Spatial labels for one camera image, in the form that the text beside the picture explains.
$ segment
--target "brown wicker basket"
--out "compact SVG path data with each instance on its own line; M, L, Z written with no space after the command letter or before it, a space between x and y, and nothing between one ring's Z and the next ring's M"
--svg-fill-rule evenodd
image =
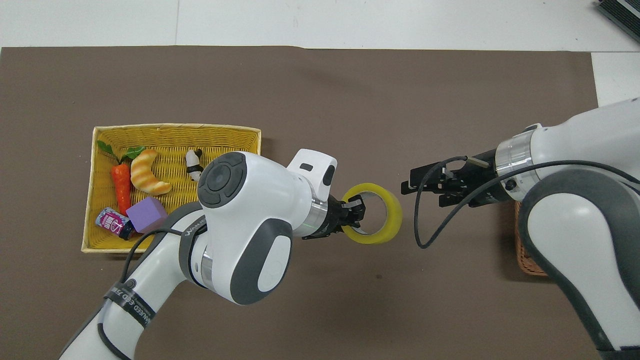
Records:
M518 214L520 212L520 203L516 202L516 256L518 257L518 266L523 272L529 275L547 276L538 264L529 256L526 249L522 245L520 233L518 232Z

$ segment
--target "toy carrot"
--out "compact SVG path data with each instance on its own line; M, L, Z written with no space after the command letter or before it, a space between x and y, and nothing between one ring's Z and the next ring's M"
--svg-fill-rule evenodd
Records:
M107 154L116 159L118 165L111 168L111 179L116 190L116 200L118 201L118 210L121 214L126 214L127 209L131 207L131 175L129 166L124 162L126 159L135 159L144 149L144 146L130 147L127 152L119 158L111 148L103 141L98 140L98 147Z

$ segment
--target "purple can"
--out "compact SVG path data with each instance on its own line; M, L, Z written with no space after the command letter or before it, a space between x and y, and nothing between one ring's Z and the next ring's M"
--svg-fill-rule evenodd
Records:
M125 240L131 239L131 236L134 234L134 227L131 220L111 208L102 210L95 219L95 224Z

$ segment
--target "black screw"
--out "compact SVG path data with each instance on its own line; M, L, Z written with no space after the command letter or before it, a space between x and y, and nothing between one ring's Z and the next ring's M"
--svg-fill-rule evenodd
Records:
M516 185L517 185L517 184L516 184L516 182L515 182L515 180L514 180L514 179L509 179L509 180L507 180L507 182L506 182L506 183L504 183L504 188L505 188L508 192L510 192L511 190L513 190L513 189L515 189L515 188L516 188Z

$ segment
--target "basket rim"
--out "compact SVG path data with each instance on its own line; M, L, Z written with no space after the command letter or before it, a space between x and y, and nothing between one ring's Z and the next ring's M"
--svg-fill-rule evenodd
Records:
M89 219L89 213L91 210L91 199L93 198L93 175L94 166L93 155L97 152L96 141L98 140L98 134L100 132L111 129L131 129L131 128L146 128L146 127L158 127L161 129L179 129L181 127L198 129L198 128L217 128L217 129L235 129L241 131L247 131L255 133L257 136L257 154L262 152L262 130L255 127L240 126L240 125L228 125L228 124L198 124L198 123L178 123L178 122L162 122L162 123L149 123L149 124L128 124L128 125L113 125L113 126L94 126L91 142L91 167L89 175L89 189L87 191L86 206L84 208L84 229L83 240L80 251L83 253L101 252L101 253L127 253L130 249L93 249L89 247L89 227L87 226L92 221ZM136 249L136 253L144 252L145 249Z

